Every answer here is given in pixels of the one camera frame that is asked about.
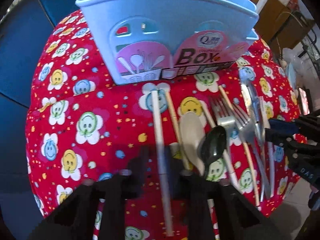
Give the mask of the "beige wooden chopstick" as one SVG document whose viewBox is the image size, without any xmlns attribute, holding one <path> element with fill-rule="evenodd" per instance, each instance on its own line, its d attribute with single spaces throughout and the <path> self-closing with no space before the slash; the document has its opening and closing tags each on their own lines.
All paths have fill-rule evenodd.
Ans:
<svg viewBox="0 0 320 240">
<path fill-rule="evenodd" d="M 178 119 L 176 116 L 176 111 L 174 108 L 174 104 L 172 102 L 172 98 L 169 92 L 165 92 L 165 97 L 166 97 L 166 101 L 168 103 L 168 109 L 169 109 L 169 113 L 170 113 L 170 118 L 171 118 L 171 122 L 175 131 L 175 135 L 177 138 L 177 142 L 179 144 L 180 147 L 180 153 L 181 153 L 181 158 L 182 158 L 182 162 L 183 162 L 183 166 L 186 170 L 190 170 L 190 166 L 189 166 L 189 161 L 187 159 L 187 157 L 185 156 L 185 152 L 184 152 L 184 148 L 182 145 L 182 138 L 181 138 L 181 134 L 180 134 L 180 128 L 178 125 Z"/>
</svg>

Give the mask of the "silver metal fork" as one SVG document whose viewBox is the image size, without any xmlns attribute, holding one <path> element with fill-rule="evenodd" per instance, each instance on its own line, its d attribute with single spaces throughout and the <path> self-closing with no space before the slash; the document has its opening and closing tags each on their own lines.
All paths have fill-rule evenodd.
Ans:
<svg viewBox="0 0 320 240">
<path fill-rule="evenodd" d="M 239 105 L 233 103 L 233 109 L 235 112 L 236 119 L 240 124 L 240 134 L 244 137 L 245 141 L 249 143 L 253 148 L 253 153 L 257 161 L 260 175 L 262 178 L 261 187 L 264 188 L 262 196 L 265 196 L 267 199 L 270 199 L 271 187 L 266 175 L 265 165 L 263 164 L 260 154 L 258 153 L 257 147 L 255 145 L 255 133 L 253 122 L 249 115 Z"/>
<path fill-rule="evenodd" d="M 227 166 L 231 184 L 239 191 L 240 186 L 231 160 L 230 136 L 235 128 L 235 118 L 231 116 L 221 99 L 210 98 L 210 105 L 215 115 L 216 123 L 226 131 L 226 149 L 223 152 L 223 159 Z"/>
</svg>

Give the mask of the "silver metal knife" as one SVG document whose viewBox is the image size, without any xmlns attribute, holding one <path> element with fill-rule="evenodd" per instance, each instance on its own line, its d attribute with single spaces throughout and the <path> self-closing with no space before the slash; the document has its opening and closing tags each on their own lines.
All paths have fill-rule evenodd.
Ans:
<svg viewBox="0 0 320 240">
<path fill-rule="evenodd" d="M 261 112 L 261 103 L 257 90 L 252 83 L 251 74 L 247 67 L 239 69 L 239 77 L 241 83 L 241 93 L 247 109 L 248 116 L 253 127 L 253 144 L 255 158 L 257 160 L 259 171 L 261 174 L 261 194 L 260 201 L 270 197 L 270 184 L 266 175 L 266 160 L 265 160 L 265 129 L 263 116 Z"/>
</svg>

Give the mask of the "white silver chopstick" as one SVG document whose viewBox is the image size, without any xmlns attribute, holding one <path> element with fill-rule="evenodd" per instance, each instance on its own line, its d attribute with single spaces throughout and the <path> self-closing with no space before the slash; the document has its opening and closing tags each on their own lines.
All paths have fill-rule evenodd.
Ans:
<svg viewBox="0 0 320 240">
<path fill-rule="evenodd" d="M 155 130 L 155 142 L 156 142 L 156 153 L 157 153 L 157 165 L 159 182 L 161 186 L 162 206 L 165 229 L 168 237 L 174 235 L 172 213 L 171 213 L 171 198 L 170 188 L 168 181 L 168 174 L 165 162 L 165 146 L 162 130 L 161 113 L 158 100 L 158 92 L 153 90 L 151 92 L 152 106 L 153 106 L 153 124 Z"/>
</svg>

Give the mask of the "black plastic spoon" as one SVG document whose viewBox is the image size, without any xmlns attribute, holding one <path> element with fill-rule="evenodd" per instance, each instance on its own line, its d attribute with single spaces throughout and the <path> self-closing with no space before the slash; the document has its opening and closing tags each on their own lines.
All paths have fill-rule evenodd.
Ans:
<svg viewBox="0 0 320 240">
<path fill-rule="evenodd" d="M 227 134 L 222 126 L 215 126 L 205 136 L 200 148 L 199 156 L 204 164 L 203 177 L 207 178 L 209 175 L 210 165 L 220 159 L 226 149 Z"/>
</svg>

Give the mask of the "beige plastic spoon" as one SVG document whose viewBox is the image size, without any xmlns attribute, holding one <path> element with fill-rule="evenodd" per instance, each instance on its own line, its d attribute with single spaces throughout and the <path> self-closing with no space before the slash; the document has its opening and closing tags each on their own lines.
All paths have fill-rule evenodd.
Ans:
<svg viewBox="0 0 320 240">
<path fill-rule="evenodd" d="M 199 117 L 194 112 L 185 113 L 179 121 L 182 144 L 188 160 L 204 175 L 204 163 L 198 155 L 198 146 L 205 137 Z"/>
</svg>

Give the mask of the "red smiley flower tablecloth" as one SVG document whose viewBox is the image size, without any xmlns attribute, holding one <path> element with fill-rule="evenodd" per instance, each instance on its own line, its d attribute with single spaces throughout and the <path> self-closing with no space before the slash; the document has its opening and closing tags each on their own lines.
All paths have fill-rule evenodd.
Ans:
<svg viewBox="0 0 320 240">
<path fill-rule="evenodd" d="M 111 178 L 148 145 L 143 194 L 127 202 L 125 237 L 166 239 L 151 92 L 159 94 L 164 142 L 174 147 L 174 157 L 179 158 L 165 93 L 170 93 L 178 116 L 193 111 L 206 122 L 201 105 L 218 98 L 220 87 L 230 101 L 244 105 L 239 68 L 249 74 L 263 97 L 269 118 L 290 121 L 299 116 L 295 93 L 264 40 L 255 41 L 225 70 L 118 86 L 83 13 L 77 10 L 65 17 L 37 64 L 25 128 L 29 179 L 41 214 L 49 215 L 83 180 Z"/>
</svg>

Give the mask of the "wooden side shelf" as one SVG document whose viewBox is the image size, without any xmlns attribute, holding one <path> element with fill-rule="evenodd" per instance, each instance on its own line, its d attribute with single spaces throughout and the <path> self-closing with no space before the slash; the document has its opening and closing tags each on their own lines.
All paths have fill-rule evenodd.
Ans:
<svg viewBox="0 0 320 240">
<path fill-rule="evenodd" d="M 259 15 L 254 28 L 277 56 L 284 48 L 295 48 L 316 25 L 312 16 L 302 12 L 300 0 L 250 1 Z"/>
</svg>

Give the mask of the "light blue utensil box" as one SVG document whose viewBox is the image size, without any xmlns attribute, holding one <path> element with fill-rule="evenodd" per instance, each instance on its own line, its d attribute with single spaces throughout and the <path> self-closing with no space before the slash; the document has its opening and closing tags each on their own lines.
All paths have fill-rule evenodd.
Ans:
<svg viewBox="0 0 320 240">
<path fill-rule="evenodd" d="M 76 0 L 114 82 L 230 67 L 258 40 L 250 0 Z"/>
</svg>

